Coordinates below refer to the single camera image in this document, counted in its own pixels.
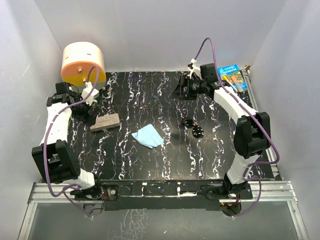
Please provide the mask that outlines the light blue cleaning cloth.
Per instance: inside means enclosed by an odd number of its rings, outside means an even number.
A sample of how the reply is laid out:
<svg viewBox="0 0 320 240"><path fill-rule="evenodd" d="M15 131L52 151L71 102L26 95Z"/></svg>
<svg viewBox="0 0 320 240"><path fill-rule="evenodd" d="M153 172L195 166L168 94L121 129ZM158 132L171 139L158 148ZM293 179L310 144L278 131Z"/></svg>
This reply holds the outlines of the light blue cleaning cloth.
<svg viewBox="0 0 320 240"><path fill-rule="evenodd" d="M152 124L142 127L131 135L139 144L149 149L156 148L164 143L163 138Z"/></svg>

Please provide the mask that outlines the grey glasses case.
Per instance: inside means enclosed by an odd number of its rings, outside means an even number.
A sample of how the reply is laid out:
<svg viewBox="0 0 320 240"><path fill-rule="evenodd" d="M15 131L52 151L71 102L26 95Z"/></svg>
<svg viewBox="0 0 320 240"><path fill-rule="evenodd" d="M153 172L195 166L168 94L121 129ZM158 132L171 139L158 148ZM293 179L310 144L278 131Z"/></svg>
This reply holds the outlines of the grey glasses case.
<svg viewBox="0 0 320 240"><path fill-rule="evenodd" d="M115 128L120 126L120 117L118 113L97 116L95 123L90 126L92 132L97 132L105 129Z"/></svg>

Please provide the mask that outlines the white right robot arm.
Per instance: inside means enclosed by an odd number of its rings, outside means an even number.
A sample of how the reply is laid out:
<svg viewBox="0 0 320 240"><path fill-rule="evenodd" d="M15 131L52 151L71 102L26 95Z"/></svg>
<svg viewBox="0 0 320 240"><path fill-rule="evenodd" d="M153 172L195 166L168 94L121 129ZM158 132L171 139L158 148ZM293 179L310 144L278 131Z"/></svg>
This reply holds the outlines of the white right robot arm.
<svg viewBox="0 0 320 240"><path fill-rule="evenodd" d="M220 105L236 124L233 139L236 154L230 169L221 185L203 185L201 190L207 199L239 197L248 185L251 166L271 146L270 117L249 107L237 95L230 81L217 75L214 63L198 66L192 59L187 69L188 73L180 76L171 98L196 100L199 95L206 95Z"/></svg>

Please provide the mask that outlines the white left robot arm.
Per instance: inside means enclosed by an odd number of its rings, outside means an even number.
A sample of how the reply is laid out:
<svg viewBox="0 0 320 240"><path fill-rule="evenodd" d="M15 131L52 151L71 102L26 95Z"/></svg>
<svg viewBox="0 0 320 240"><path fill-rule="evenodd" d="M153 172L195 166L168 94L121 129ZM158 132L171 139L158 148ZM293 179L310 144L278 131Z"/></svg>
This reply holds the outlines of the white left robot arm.
<svg viewBox="0 0 320 240"><path fill-rule="evenodd" d="M32 158L49 186L66 184L77 198L99 199L103 187L99 178L81 168L77 155L68 143L69 122L78 117L87 124L92 123L97 110L93 103L99 91L91 82L85 83L82 93L74 92L72 85L60 82L56 93L47 99L47 124L39 146L31 150Z"/></svg>

